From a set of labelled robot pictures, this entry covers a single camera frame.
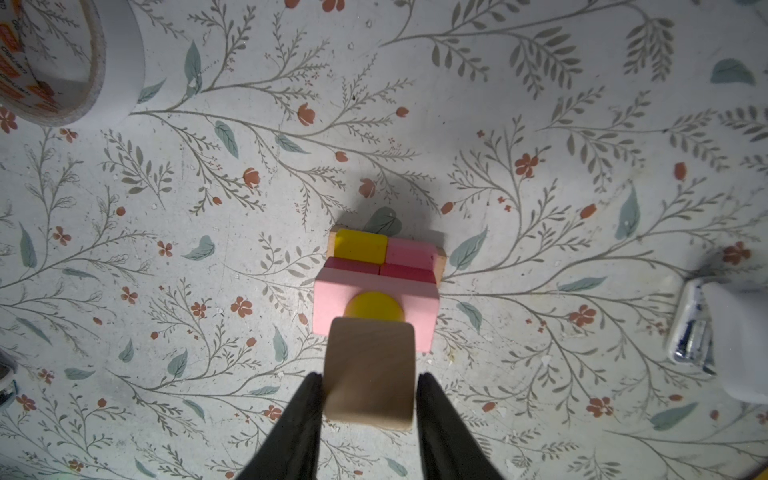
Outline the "yellow cylinder block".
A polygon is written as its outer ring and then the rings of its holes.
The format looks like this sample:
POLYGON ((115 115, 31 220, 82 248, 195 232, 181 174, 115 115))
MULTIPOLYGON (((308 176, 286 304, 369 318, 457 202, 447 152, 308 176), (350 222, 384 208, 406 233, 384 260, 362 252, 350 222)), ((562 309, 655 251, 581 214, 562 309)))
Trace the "yellow cylinder block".
POLYGON ((400 304, 390 295, 369 291, 353 297, 346 305, 344 316, 366 320, 404 322, 400 304))

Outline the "light pink rectangular block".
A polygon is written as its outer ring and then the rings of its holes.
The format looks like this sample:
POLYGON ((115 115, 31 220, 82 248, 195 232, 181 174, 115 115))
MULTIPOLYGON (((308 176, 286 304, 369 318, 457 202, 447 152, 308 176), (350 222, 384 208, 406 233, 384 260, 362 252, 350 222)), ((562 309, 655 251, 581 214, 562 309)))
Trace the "light pink rectangular block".
POLYGON ((326 336, 341 317, 404 322, 414 329, 416 350, 428 353, 439 309, 434 283, 324 267, 314 281, 312 331, 326 336))

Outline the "small magenta cube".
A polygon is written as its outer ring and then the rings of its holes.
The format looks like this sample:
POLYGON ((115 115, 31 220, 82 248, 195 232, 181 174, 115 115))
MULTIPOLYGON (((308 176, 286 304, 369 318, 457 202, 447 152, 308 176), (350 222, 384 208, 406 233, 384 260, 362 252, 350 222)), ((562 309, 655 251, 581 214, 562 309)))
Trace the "small magenta cube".
POLYGON ((325 268, 378 275, 380 265, 375 263, 362 262, 357 260, 344 259, 339 257, 329 257, 326 259, 325 268))

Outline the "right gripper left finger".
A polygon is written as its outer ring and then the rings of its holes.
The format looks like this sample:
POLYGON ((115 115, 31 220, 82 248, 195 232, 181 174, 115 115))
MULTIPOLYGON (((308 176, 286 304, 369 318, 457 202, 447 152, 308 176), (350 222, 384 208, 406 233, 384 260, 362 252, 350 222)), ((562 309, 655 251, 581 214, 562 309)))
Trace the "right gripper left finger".
POLYGON ((322 375, 310 373, 236 479, 315 479, 323 406, 322 375))

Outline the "plain wood rectangular block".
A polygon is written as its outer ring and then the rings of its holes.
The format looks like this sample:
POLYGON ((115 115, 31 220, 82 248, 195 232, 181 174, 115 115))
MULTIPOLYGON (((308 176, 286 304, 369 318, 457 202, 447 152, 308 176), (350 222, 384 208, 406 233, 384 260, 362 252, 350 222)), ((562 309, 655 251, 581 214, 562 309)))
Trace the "plain wood rectangular block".
POLYGON ((436 253, 434 256, 433 273, 434 273, 436 284, 440 285, 442 282, 446 264, 447 264, 447 255, 446 255, 446 252, 441 247, 436 247, 435 251, 436 253))

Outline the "plain wood cylinder block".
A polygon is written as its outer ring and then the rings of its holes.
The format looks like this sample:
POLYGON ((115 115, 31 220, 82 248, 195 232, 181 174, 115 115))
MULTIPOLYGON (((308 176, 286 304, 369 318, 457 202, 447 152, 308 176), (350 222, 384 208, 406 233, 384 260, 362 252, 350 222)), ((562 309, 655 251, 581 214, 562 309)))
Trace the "plain wood cylinder block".
POLYGON ((415 381, 412 325, 351 317, 333 320, 323 370, 328 420, 408 430, 415 381))

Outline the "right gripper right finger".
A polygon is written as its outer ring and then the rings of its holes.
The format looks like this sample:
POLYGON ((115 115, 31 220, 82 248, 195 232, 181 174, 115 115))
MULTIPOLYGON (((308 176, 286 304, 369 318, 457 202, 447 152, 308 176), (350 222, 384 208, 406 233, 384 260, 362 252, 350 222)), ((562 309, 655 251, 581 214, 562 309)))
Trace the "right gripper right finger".
POLYGON ((416 415, 425 479, 502 479, 430 373, 419 375, 416 415))

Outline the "yellow rectangular block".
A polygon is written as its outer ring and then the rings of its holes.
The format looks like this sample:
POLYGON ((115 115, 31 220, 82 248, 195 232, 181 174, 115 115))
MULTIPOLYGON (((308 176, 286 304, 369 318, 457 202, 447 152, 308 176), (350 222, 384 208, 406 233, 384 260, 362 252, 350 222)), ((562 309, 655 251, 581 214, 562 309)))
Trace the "yellow rectangular block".
POLYGON ((388 237, 342 228, 335 232, 332 246, 333 257, 382 265, 387 256, 388 237))

